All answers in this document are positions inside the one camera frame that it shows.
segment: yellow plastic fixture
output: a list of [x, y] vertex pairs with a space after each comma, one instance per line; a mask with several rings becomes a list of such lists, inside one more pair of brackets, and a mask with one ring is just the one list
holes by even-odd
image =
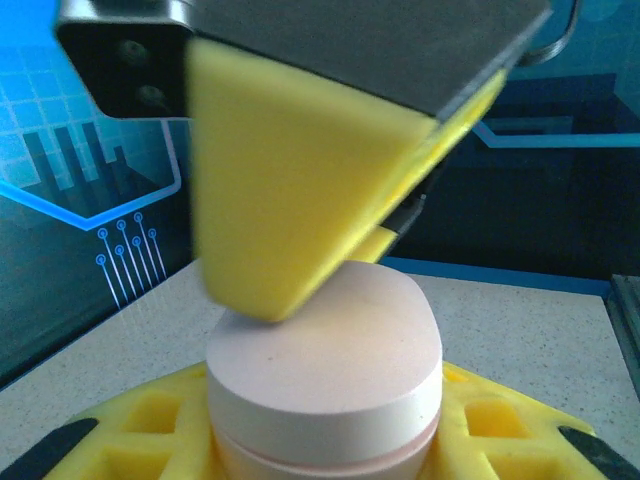
[[[71, 419], [95, 427], [46, 480], [226, 480], [214, 448], [200, 363]], [[558, 432], [586, 423], [454, 365], [418, 480], [606, 480]]]

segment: white cylinder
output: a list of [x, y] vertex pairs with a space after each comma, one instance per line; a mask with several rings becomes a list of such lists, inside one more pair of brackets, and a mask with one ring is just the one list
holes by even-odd
[[227, 312], [209, 414], [233, 480], [414, 479], [437, 425], [442, 346], [408, 276], [345, 263], [292, 318]]

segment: container lid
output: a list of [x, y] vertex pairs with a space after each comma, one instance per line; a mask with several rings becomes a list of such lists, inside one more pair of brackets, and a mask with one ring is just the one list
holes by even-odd
[[403, 447], [434, 420], [442, 345], [408, 276], [346, 262], [290, 319], [228, 311], [207, 349], [214, 428], [280, 462], [330, 466]]

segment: screw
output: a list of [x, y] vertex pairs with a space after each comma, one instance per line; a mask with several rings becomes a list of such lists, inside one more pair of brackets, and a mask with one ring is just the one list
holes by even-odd
[[168, 110], [164, 93], [158, 87], [143, 85], [138, 88], [136, 97], [147, 107], [163, 107], [165, 110]]
[[144, 67], [149, 64], [149, 51], [144, 45], [133, 40], [123, 40], [118, 45], [118, 55], [132, 67]]

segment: speckled countertop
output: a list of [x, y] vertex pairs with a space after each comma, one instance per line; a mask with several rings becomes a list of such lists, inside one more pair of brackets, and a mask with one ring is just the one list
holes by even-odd
[[[445, 359], [576, 415], [640, 465], [640, 402], [599, 297], [415, 276]], [[204, 359], [192, 264], [0, 392], [0, 470], [75, 413]]]

